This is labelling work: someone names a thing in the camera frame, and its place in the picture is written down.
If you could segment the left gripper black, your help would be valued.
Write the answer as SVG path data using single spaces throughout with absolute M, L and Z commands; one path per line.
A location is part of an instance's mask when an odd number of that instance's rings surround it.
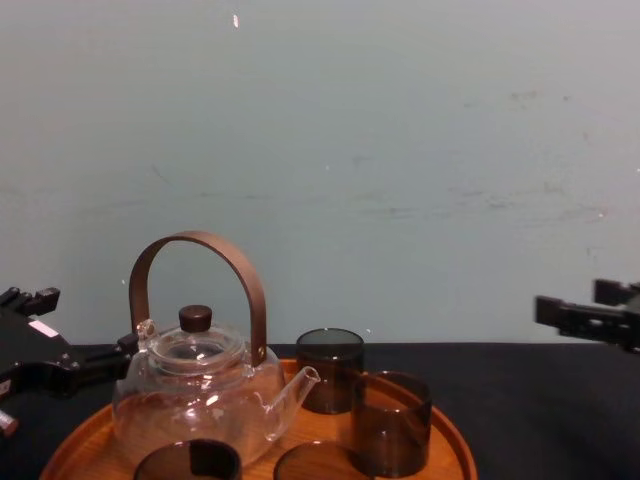
M 11 287 L 1 294 L 1 399 L 42 391 L 73 396 L 79 390 L 115 382 L 127 375 L 138 352 L 138 337 L 127 334 L 101 352 L 71 348 L 40 320 L 57 308 L 60 290 L 31 294 Z

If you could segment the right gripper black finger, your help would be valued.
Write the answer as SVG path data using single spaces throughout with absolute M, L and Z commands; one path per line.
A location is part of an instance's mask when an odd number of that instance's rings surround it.
M 624 284 L 607 279 L 594 281 L 594 302 L 607 306 L 627 305 L 639 296 L 639 283 Z
M 626 309 L 537 296 L 534 320 L 555 328 L 560 336 L 609 344 L 623 351 L 639 350 L 639 314 Z

